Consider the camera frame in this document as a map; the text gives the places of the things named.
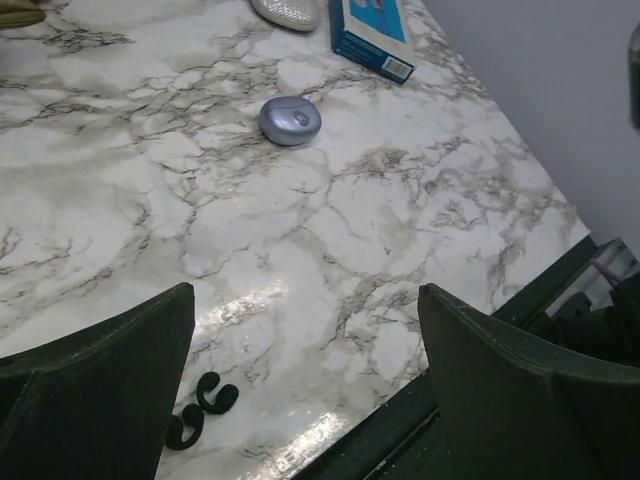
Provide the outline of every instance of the marble countertop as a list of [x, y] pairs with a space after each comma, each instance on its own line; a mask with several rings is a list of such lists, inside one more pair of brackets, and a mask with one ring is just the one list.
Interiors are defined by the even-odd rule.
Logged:
[[[241, 0], [53, 1], [0, 37], [0, 355], [181, 281], [177, 404], [240, 388], [159, 479], [289, 478], [427, 366], [418, 286], [491, 312], [587, 230], [418, 0], [404, 85]], [[258, 132], [275, 95], [324, 119]]]

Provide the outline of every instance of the blue box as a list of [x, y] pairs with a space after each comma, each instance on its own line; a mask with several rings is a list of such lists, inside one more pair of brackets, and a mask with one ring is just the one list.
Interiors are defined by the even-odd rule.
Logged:
[[331, 49], [400, 84], [417, 66], [400, 0], [329, 0]]

